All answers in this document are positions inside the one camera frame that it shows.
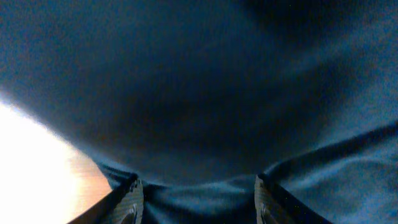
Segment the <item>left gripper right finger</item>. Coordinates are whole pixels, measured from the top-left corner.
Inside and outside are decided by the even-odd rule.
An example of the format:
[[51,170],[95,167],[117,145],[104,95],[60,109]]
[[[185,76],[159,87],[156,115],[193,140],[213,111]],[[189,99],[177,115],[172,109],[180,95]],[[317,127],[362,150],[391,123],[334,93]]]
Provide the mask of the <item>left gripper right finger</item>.
[[331,224],[265,174],[256,176],[254,203],[257,224]]

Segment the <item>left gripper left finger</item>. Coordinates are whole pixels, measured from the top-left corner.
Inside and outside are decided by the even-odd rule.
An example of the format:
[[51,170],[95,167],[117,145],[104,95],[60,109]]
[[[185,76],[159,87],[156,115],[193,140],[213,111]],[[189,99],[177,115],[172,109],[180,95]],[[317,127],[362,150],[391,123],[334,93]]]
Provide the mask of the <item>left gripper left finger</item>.
[[68,224],[141,224],[143,185],[128,180]]

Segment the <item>navy blue shorts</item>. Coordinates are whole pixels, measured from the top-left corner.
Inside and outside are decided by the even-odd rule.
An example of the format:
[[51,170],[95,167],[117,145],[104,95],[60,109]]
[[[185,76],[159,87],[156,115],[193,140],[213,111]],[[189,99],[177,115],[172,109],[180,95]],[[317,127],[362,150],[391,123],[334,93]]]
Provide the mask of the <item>navy blue shorts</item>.
[[396,1],[2,1],[1,93],[144,223],[254,223],[258,174],[397,222]]

